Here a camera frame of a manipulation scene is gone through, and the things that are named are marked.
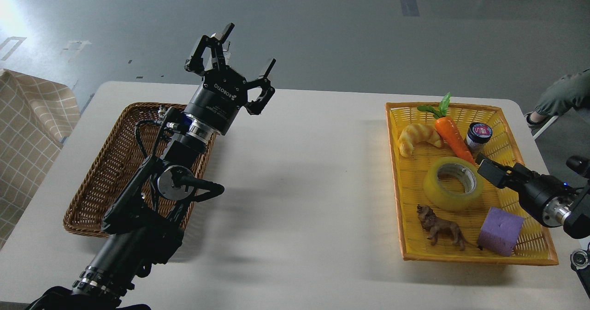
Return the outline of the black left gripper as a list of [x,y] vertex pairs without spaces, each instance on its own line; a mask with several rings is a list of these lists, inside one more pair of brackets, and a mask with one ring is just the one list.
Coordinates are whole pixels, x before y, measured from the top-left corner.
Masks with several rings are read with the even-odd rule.
[[[229,23],[221,37],[202,36],[196,44],[194,53],[184,64],[184,70],[201,77],[202,83],[184,109],[195,119],[213,128],[220,135],[226,135],[230,125],[242,106],[248,114],[260,115],[276,92],[268,78],[276,59],[272,58],[261,72],[258,79],[246,82],[242,74],[232,70],[226,62],[223,44],[235,27]],[[203,54],[205,49],[211,51],[212,68],[205,70]],[[247,102],[247,90],[261,89],[260,95]]]

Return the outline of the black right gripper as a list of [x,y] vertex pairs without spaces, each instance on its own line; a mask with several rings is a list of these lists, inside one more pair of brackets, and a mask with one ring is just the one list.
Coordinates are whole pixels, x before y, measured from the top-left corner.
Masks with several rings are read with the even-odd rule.
[[520,163],[501,165],[483,154],[477,155],[478,174],[499,189],[509,188],[519,195],[519,204],[544,227],[565,225],[577,190],[551,175],[540,175]]

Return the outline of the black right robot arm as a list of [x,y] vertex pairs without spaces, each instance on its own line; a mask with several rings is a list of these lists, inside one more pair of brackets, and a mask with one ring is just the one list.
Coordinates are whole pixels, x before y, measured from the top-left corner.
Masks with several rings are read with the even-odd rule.
[[562,227],[573,239],[590,234],[590,185],[572,187],[551,175],[542,175],[520,163],[502,165],[478,154],[478,173],[499,189],[518,193],[519,205],[544,227]]

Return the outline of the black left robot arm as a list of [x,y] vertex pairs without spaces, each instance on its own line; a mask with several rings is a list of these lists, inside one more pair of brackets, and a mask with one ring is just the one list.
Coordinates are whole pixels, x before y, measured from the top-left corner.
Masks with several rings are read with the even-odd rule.
[[186,108],[161,107],[152,151],[136,137],[145,160],[106,211],[101,229],[108,239],[71,288],[51,287],[29,310],[118,310],[134,289],[133,279],[165,264],[183,243],[183,221],[192,203],[224,192],[224,187],[200,179],[192,165],[205,155],[214,135],[225,135],[245,108],[259,115],[275,89],[268,79],[275,59],[257,79],[248,81],[226,62],[224,45],[234,29],[204,35],[186,60],[185,70],[202,81]]

